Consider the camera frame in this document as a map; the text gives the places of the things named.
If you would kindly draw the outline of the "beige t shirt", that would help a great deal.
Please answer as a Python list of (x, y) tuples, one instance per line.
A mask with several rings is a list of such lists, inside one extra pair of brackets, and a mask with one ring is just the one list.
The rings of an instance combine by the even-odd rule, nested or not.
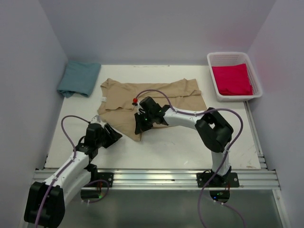
[(133, 99), (147, 96), (160, 106), (168, 104), (168, 100), (160, 92), (165, 93), (172, 106), (183, 110), (205, 111), (207, 109), (196, 79), (182, 79), (173, 83), (120, 83), (107, 79), (101, 84), (105, 101), (97, 110), (101, 120), (110, 124), (115, 130), (132, 140), (139, 142), (141, 135), (135, 134), (135, 106)]

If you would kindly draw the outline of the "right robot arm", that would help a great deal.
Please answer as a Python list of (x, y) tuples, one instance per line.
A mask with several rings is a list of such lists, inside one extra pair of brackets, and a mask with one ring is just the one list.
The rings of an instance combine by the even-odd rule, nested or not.
[(164, 126), (182, 126), (196, 130), (211, 151), (212, 168), (211, 182), (223, 186), (228, 182), (231, 166), (228, 162), (227, 148), (232, 139), (233, 128), (217, 111), (201, 116), (194, 112), (174, 111), (168, 104), (160, 106), (153, 98), (133, 99), (137, 107), (135, 113), (135, 134), (152, 129), (155, 124)]

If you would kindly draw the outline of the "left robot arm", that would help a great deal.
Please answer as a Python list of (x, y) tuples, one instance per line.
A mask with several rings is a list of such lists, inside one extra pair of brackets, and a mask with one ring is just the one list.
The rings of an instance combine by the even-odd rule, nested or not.
[(29, 189), (24, 220), (36, 227), (57, 228), (62, 222), (70, 201), (83, 187), (109, 189), (110, 179), (100, 178), (92, 160), (98, 150), (108, 148), (122, 135), (109, 124), (90, 123), (69, 159), (54, 174), (42, 182), (34, 182)]

